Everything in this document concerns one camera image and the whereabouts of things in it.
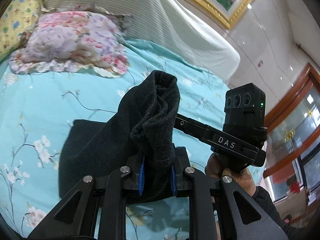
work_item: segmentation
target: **black sleeve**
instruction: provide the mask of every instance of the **black sleeve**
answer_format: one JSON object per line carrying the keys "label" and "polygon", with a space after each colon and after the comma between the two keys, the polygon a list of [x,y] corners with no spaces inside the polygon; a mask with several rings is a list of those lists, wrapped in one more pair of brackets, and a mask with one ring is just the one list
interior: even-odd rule
{"label": "black sleeve", "polygon": [[295,228],[286,224],[280,217],[275,205],[273,204],[269,193],[258,186],[252,198],[258,205],[282,228],[289,240],[300,240],[304,228]]}

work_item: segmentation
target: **camera lens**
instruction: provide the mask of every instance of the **camera lens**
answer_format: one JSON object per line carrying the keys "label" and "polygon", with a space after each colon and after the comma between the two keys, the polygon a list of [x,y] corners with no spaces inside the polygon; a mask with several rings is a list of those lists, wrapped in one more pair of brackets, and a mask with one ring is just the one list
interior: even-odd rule
{"label": "camera lens", "polygon": [[243,97],[243,103],[244,103],[245,106],[250,103],[250,95],[249,95],[249,93],[246,93],[246,94],[244,95],[244,97]]}
{"label": "camera lens", "polygon": [[240,105],[240,96],[235,95],[235,97],[233,98],[233,106],[238,107],[239,105]]}
{"label": "camera lens", "polygon": [[227,107],[229,107],[231,105],[231,98],[227,99]]}

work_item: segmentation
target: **yellow pillow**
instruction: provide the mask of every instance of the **yellow pillow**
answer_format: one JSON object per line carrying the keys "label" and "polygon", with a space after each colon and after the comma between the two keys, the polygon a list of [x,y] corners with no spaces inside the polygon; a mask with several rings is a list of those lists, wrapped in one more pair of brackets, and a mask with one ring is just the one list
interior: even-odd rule
{"label": "yellow pillow", "polygon": [[33,25],[41,0],[13,0],[0,19],[0,62],[20,43],[27,27]]}

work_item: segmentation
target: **blue gripper pad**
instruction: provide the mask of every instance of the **blue gripper pad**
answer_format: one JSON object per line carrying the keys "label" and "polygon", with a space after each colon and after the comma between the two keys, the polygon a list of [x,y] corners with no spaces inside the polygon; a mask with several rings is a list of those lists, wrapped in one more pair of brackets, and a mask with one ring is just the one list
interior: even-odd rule
{"label": "blue gripper pad", "polygon": [[142,162],[141,162],[140,171],[139,171],[139,186],[138,186],[139,196],[142,195],[142,191],[144,189],[144,158],[145,156],[142,157]]}
{"label": "blue gripper pad", "polygon": [[177,196],[177,178],[176,178],[176,170],[174,169],[174,166],[171,165],[171,190],[174,196]]}

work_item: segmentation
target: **black gripper frame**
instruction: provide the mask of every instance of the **black gripper frame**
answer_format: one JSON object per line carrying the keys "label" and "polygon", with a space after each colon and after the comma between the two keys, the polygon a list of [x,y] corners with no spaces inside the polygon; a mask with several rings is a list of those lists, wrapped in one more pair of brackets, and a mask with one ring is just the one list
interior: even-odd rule
{"label": "black gripper frame", "polygon": [[[257,160],[256,164],[259,164],[259,155],[263,156],[259,149],[248,143],[181,115],[177,116],[175,128],[217,148],[226,147],[219,143],[220,136],[228,138],[235,143],[234,149],[225,149],[230,156],[237,158],[236,155],[240,155],[250,164]],[[28,239],[93,238],[102,203],[98,240],[126,240],[126,197],[139,195],[138,175],[142,159],[140,155],[130,157],[127,162],[130,169],[125,173],[119,168],[108,176],[81,179],[35,227]],[[288,239],[231,177],[207,177],[190,167],[186,151],[176,151],[171,176],[173,195],[189,197],[189,240],[217,240],[215,210],[222,240]]]}

